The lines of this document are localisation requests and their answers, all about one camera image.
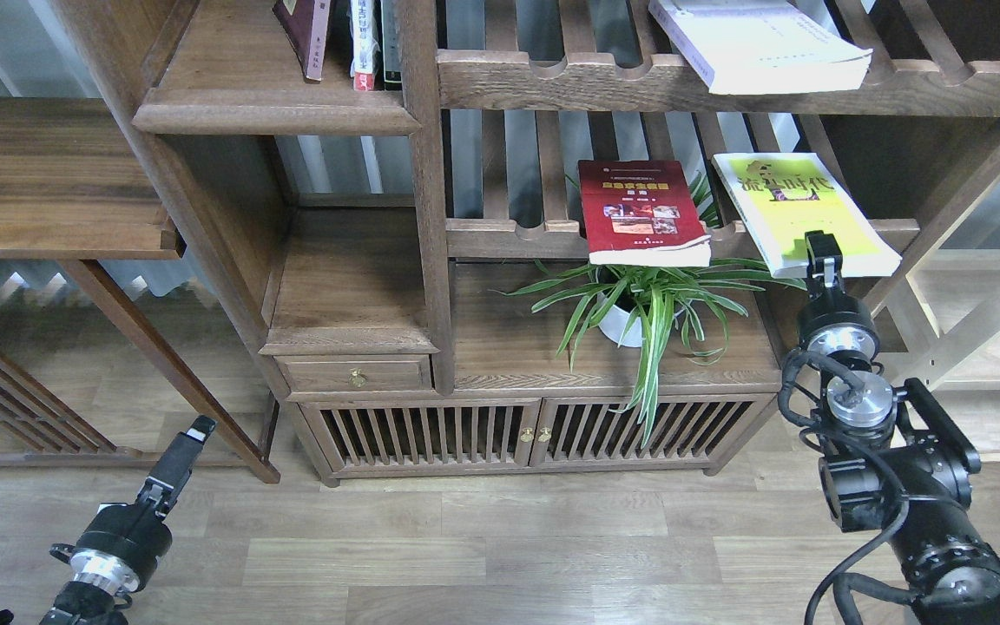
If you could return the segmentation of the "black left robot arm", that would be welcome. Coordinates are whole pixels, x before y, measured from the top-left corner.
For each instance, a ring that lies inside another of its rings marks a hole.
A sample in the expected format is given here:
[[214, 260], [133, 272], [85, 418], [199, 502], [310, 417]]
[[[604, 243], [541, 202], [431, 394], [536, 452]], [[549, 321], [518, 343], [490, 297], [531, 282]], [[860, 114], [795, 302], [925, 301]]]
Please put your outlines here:
[[53, 543], [51, 556], [73, 569], [43, 624], [126, 624], [131, 595], [144, 589], [170, 550], [167, 515], [217, 424], [200, 415], [152, 467], [133, 503], [106, 503], [76, 545]]

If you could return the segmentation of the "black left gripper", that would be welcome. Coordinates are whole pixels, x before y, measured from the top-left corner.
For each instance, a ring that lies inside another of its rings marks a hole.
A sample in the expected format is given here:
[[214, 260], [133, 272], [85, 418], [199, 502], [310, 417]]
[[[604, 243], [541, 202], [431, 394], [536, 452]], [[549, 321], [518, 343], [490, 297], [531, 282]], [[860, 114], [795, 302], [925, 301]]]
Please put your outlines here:
[[213, 418], [199, 415], [187, 434], [174, 437], [133, 503], [101, 506], [76, 545], [55, 543], [50, 547], [51, 556], [73, 569], [73, 581], [107, 593], [134, 593], [147, 585], [172, 543], [164, 519], [177, 503], [215, 427]]

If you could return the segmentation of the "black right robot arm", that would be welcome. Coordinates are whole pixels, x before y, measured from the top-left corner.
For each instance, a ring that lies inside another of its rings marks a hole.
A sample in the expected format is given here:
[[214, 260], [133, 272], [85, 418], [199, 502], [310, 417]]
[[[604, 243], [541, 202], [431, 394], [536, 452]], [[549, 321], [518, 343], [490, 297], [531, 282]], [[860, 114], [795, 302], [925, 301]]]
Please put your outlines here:
[[778, 407], [802, 437], [818, 437], [833, 521], [876, 537], [826, 574], [803, 621], [832, 590], [846, 624], [862, 621], [857, 592], [904, 605], [922, 624], [1000, 624], [1000, 557], [967, 514], [976, 448], [919, 379], [893, 386], [873, 370], [878, 336], [845, 292], [836, 239], [809, 231], [806, 248], [809, 300]]

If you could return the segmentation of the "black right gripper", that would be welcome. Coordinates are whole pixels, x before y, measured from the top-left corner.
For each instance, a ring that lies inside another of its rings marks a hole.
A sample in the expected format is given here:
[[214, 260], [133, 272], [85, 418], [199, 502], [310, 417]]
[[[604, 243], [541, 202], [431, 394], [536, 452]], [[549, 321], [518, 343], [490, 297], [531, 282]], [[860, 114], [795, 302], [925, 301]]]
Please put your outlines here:
[[839, 261], [844, 255], [833, 234], [805, 233], [809, 267], [808, 304], [799, 312], [799, 347], [807, 352], [860, 353], [865, 361], [878, 355], [878, 335], [872, 314], [861, 300], [844, 289]]

